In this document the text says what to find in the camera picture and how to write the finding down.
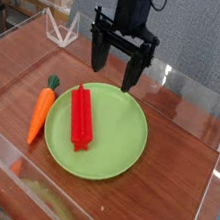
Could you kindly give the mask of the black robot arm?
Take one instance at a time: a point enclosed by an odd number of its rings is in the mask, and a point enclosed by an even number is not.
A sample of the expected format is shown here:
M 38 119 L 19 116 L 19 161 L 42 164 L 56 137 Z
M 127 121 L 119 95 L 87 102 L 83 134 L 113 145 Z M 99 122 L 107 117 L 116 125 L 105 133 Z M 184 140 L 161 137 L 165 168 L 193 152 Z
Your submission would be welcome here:
M 160 12 L 165 7 L 156 8 L 153 0 L 118 0 L 115 14 L 103 9 L 95 9 L 95 21 L 92 23 L 91 65 L 99 72 L 106 64 L 111 46 L 128 55 L 130 60 L 124 73 L 122 92 L 128 92 L 137 84 L 144 68 L 151 65 L 154 50 L 160 41 L 146 27 L 148 13 L 153 8 Z

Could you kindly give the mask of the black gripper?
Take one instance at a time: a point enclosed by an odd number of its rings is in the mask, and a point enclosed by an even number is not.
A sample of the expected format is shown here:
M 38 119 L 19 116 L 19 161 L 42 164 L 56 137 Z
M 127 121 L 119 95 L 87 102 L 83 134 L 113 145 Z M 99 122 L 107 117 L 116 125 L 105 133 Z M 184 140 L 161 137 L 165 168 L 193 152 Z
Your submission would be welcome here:
M 94 72 L 99 72 L 106 64 L 109 48 L 115 47 L 131 57 L 124 73 L 122 92 L 128 92 L 137 84 L 145 67 L 151 65 L 154 50 L 160 40 L 146 26 L 140 26 L 129 35 L 125 35 L 114 26 L 114 12 L 101 5 L 95 9 L 95 21 L 92 23 L 92 57 Z

